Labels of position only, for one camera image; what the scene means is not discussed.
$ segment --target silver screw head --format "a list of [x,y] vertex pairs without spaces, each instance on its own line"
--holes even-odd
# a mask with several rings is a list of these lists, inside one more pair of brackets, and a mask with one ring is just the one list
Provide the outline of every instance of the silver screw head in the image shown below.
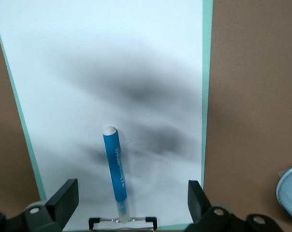
[[253,218],[253,220],[254,220],[255,222],[257,222],[258,224],[260,224],[260,225],[264,225],[264,224],[265,224],[265,220],[264,220],[262,217],[255,216],[255,217]]
[[37,212],[39,212],[39,211],[40,211],[40,208],[39,208],[39,207],[35,207],[35,208],[30,209],[30,210],[29,210],[29,213],[31,213],[31,214],[35,214],[35,213],[37,213]]
[[219,209],[219,208],[216,208],[214,210],[214,213],[217,214],[218,216],[223,216],[224,215],[224,212],[222,209]]

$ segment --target whiteboard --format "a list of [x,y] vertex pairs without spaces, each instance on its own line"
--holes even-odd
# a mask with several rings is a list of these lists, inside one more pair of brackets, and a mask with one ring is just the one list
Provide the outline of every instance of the whiteboard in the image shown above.
[[108,126],[131,216],[191,223],[188,180],[204,170],[203,1],[0,0],[0,40],[42,200],[78,179],[66,230],[117,217]]

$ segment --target marker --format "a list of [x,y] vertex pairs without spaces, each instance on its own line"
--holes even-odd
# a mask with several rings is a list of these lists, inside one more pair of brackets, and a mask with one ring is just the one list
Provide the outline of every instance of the marker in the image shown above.
[[107,127],[103,133],[109,170],[113,183],[120,222],[128,222],[130,212],[127,200],[125,178],[121,166],[121,150],[118,131],[115,127]]

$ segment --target brown wall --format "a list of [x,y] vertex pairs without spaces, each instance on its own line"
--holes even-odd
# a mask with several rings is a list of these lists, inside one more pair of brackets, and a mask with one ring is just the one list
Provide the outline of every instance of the brown wall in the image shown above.
[[[214,0],[205,192],[287,232],[278,172],[292,166],[292,0]],[[0,47],[0,211],[39,200]]]

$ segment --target green board edge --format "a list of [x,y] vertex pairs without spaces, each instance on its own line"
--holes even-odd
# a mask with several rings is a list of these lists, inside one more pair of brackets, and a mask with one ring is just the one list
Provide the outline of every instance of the green board edge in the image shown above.
[[208,91],[210,76],[210,54],[212,41],[213,0],[203,0],[203,60],[202,60],[202,182],[204,188],[204,171],[206,155],[206,132],[208,112]]
[[18,98],[17,90],[16,90],[15,83],[14,83],[14,80],[13,80],[13,76],[12,76],[12,72],[11,72],[11,69],[10,69],[10,65],[9,65],[8,60],[7,60],[7,56],[6,56],[6,53],[5,53],[3,42],[2,42],[2,39],[1,39],[1,35],[0,35],[0,44],[1,44],[3,55],[4,55],[4,60],[5,60],[7,72],[8,72],[8,75],[10,77],[10,81],[11,81],[11,85],[12,85],[12,89],[13,89],[13,94],[14,94],[14,97],[15,97],[17,110],[18,110],[19,117],[20,117],[22,130],[24,132],[26,144],[27,144],[27,147],[28,147],[28,152],[29,152],[30,161],[31,161],[31,164],[32,164],[32,168],[33,168],[34,177],[35,177],[36,185],[37,185],[37,188],[38,188],[38,192],[39,192],[41,201],[45,201],[45,200],[47,200],[46,193],[45,193],[45,190],[44,190],[44,187],[43,187],[43,182],[42,182],[42,179],[41,179],[39,167],[37,165],[36,158],[34,156],[34,151],[33,151],[33,147],[32,147],[32,144],[31,144],[29,132],[28,132],[26,121],[25,121],[25,118],[24,118],[24,115],[23,115],[23,112],[22,112],[22,109],[21,109],[21,104],[20,104],[20,101],[19,101],[19,98]]

